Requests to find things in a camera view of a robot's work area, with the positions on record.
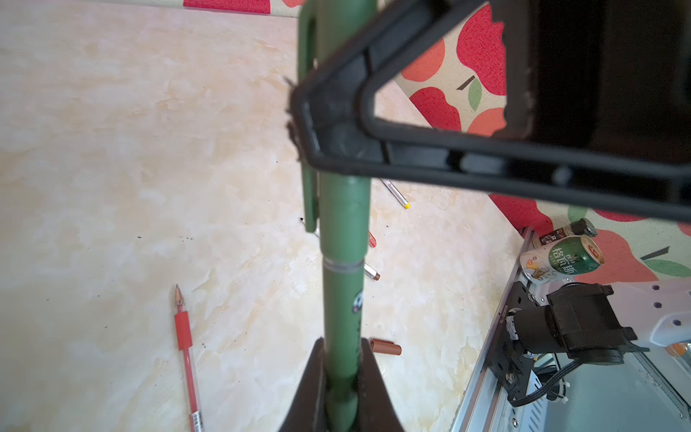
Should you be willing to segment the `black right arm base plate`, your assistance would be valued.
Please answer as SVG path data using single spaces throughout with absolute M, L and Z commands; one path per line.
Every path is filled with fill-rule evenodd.
M 519 341 L 514 325 L 514 315 L 519 311 L 535 309 L 529 291 L 521 281 L 509 285 L 507 300 L 498 311 L 498 323 L 491 338 L 487 366 L 507 391 L 509 401 L 521 399 L 533 392 L 528 389 L 534 368 L 534 356 Z

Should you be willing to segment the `brown pen cap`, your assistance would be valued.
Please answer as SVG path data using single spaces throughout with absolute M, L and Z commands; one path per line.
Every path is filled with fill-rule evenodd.
M 375 354 L 383 354 L 388 356 L 400 356 L 402 354 L 402 347 L 388 340 L 372 338 L 370 340 L 372 352 Z

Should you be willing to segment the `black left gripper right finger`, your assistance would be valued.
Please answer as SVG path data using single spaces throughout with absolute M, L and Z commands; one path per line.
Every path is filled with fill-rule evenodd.
M 374 352 L 365 338 L 361 339 L 361 361 L 356 387 L 358 397 L 356 431 L 404 431 L 390 401 Z

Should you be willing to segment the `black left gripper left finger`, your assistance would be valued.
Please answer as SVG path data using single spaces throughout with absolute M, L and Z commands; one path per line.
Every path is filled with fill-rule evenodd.
M 327 376 L 324 367 L 324 338 L 313 345 L 302 379 L 280 432 L 325 432 Z

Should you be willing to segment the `white silver pen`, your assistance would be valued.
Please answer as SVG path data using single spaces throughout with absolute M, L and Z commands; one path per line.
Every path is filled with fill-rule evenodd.
M 320 237 L 320 229 L 316 228 L 315 232 L 313 233 L 314 236 L 317 238 Z M 370 266 L 367 262 L 363 263 L 363 271 L 365 271 L 365 275 L 369 277 L 370 279 L 374 281 L 379 281 L 381 279 L 381 274 L 375 270 L 372 266 Z

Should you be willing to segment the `red pen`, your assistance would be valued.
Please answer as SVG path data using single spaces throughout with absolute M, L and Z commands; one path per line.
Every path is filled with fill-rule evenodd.
M 185 372 L 185 389 L 189 405 L 189 423 L 192 432 L 203 432 L 203 414 L 199 403 L 193 356 L 193 337 L 185 299 L 178 284 L 175 285 L 176 339 Z

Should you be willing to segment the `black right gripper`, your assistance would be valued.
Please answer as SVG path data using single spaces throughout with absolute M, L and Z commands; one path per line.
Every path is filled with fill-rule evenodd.
M 504 138 L 649 162 L 690 159 L 687 1 L 495 1 Z

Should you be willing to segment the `green pen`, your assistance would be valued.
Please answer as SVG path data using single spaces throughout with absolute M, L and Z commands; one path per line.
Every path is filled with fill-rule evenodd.
M 368 178 L 320 174 L 326 412 L 331 431 L 349 431 L 356 421 L 370 196 Z

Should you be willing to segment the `green pen cap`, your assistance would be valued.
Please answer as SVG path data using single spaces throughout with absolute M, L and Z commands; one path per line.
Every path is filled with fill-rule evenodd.
M 304 223 L 326 228 L 322 175 L 363 176 L 372 139 L 362 132 L 359 91 L 371 73 L 357 36 L 377 14 L 374 1 L 307 1 L 298 19 L 298 86 L 291 91 L 291 138 L 302 163 Z

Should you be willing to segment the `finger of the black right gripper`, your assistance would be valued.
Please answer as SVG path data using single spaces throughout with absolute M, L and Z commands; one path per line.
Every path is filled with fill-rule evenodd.
M 506 126 L 489 138 L 379 119 L 376 92 L 478 9 L 396 1 L 293 88 L 306 162 L 350 176 L 690 218 L 687 1 L 494 1 Z

